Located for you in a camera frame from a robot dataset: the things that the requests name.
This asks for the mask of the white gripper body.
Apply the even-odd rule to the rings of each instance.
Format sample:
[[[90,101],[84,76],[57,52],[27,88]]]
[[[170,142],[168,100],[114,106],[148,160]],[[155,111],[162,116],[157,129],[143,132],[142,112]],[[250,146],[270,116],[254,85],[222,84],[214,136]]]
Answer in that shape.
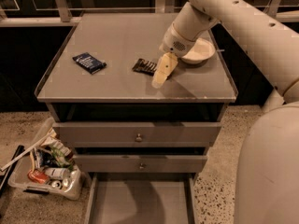
[[[164,34],[164,38],[159,47],[159,50],[167,53],[171,52],[177,57],[185,56],[196,41],[196,32],[191,29],[180,31],[172,23]]]

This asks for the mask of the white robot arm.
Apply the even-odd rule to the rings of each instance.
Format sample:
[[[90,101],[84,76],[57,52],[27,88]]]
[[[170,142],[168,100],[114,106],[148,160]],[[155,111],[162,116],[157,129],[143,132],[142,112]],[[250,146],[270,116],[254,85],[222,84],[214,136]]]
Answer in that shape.
[[[282,96],[251,126],[238,161],[234,224],[299,224],[299,34],[244,0],[188,0],[167,29],[161,87],[201,33],[220,23]]]

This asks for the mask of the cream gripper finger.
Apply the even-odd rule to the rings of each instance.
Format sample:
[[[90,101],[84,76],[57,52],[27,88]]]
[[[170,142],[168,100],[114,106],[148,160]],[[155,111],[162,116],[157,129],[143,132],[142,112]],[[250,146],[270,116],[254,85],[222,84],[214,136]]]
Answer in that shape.
[[[161,88],[177,65],[178,57],[174,53],[167,52],[164,54],[157,63],[157,69],[154,73],[151,85],[155,89]]]

